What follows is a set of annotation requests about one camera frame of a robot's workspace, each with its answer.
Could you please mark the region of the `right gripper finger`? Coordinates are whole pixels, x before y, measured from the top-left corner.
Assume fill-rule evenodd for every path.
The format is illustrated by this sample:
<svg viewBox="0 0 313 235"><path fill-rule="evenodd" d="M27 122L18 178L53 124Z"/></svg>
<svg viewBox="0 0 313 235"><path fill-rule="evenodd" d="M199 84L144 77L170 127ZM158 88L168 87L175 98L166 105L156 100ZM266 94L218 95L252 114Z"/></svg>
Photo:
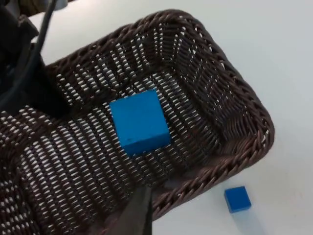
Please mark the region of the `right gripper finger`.
<svg viewBox="0 0 313 235"><path fill-rule="evenodd" d="M144 186L135 190L114 226L115 235L152 234L152 189Z"/></svg>

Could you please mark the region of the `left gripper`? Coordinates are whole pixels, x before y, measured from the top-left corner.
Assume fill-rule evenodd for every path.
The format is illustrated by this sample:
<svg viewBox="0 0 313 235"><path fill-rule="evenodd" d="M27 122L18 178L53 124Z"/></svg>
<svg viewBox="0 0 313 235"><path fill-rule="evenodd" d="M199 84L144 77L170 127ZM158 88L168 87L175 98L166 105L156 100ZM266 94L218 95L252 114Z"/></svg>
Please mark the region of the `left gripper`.
<svg viewBox="0 0 313 235"><path fill-rule="evenodd" d="M0 95L14 91L26 104L53 118L70 111L69 104L46 72L45 63L32 39L39 35L27 16L16 16L0 6Z"/></svg>

